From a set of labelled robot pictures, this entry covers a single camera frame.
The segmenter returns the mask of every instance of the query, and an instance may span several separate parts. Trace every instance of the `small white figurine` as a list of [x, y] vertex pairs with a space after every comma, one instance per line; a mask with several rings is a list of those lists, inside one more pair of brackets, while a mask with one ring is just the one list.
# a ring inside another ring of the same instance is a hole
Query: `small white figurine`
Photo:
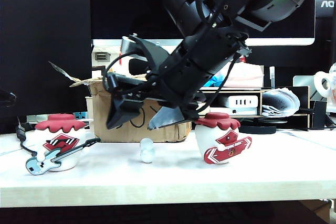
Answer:
[[144, 163], [151, 163], [155, 157], [153, 141], [150, 138], [144, 138], [140, 141], [140, 157]]

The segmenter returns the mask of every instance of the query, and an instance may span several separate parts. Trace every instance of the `white toy figure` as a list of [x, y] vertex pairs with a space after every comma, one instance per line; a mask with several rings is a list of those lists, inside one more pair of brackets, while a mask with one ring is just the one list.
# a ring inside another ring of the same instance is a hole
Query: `white toy figure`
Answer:
[[[85, 123], [75, 120], [72, 114], [53, 114], [48, 117], [47, 121], [40, 122], [35, 126], [34, 136], [27, 141], [33, 151], [37, 152], [36, 159], [44, 165], [47, 164], [46, 154], [52, 152], [53, 155], [62, 153], [79, 146], [87, 139], [95, 136], [83, 127]], [[61, 160], [61, 165], [55, 165], [50, 171], [61, 171], [73, 168], [80, 159], [82, 150], [75, 152]]]
[[238, 139], [240, 123], [226, 113], [207, 113], [195, 123], [198, 148], [208, 164], [225, 164], [251, 146], [251, 137]]
[[150, 138], [144, 138], [140, 141], [140, 157], [142, 162], [151, 163], [155, 157], [153, 141]]

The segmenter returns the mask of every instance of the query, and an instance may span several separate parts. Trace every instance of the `bass guitar graphic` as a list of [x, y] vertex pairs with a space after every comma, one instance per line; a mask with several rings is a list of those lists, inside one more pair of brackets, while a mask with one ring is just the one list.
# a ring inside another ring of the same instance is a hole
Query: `bass guitar graphic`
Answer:
[[26, 162], [26, 168], [33, 175], [41, 175], [50, 169], [60, 167], [62, 163], [59, 162], [59, 160], [61, 160], [62, 158], [65, 158], [97, 142], [100, 142], [100, 138], [92, 138], [92, 139], [86, 140], [84, 144], [81, 144], [73, 149], [67, 150], [66, 152], [63, 152], [60, 155], [57, 155], [57, 154], [60, 153], [61, 148], [56, 148], [50, 151], [49, 153], [47, 153], [46, 159], [43, 162], [39, 162], [37, 160], [37, 157], [32, 157], [28, 159]]

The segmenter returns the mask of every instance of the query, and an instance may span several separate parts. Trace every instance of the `blue object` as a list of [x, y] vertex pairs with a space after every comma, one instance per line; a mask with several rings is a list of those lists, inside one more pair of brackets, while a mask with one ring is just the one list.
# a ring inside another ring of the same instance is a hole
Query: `blue object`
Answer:
[[88, 113], [87, 112], [75, 112], [74, 116], [76, 119], [87, 119]]
[[224, 80], [225, 76], [219, 74], [219, 76], [214, 76], [211, 77], [210, 80], [206, 84], [204, 84], [204, 87], [219, 87], [222, 81]]

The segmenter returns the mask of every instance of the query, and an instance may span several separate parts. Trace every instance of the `black cable on desk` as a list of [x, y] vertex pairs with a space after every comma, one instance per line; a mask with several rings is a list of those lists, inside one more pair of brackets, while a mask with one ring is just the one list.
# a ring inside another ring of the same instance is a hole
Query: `black cable on desk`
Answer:
[[302, 131], [306, 131], [306, 130], [309, 130], [309, 131], [314, 131], [314, 130], [327, 130], [327, 129], [330, 129], [330, 130], [333, 130], [333, 129], [336, 129], [336, 126], [326, 126], [326, 127], [321, 127], [321, 128], [295, 128], [296, 130], [302, 130]]
[[20, 124], [18, 126], [15, 127], [15, 131], [16, 131], [16, 137], [20, 140], [20, 146], [22, 149], [26, 150], [27, 152], [30, 152], [32, 154], [32, 156], [36, 156], [37, 152], [32, 151], [30, 149], [28, 149], [27, 147], [25, 147], [23, 145], [23, 143], [26, 141], [26, 131], [25, 128], [23, 128]]

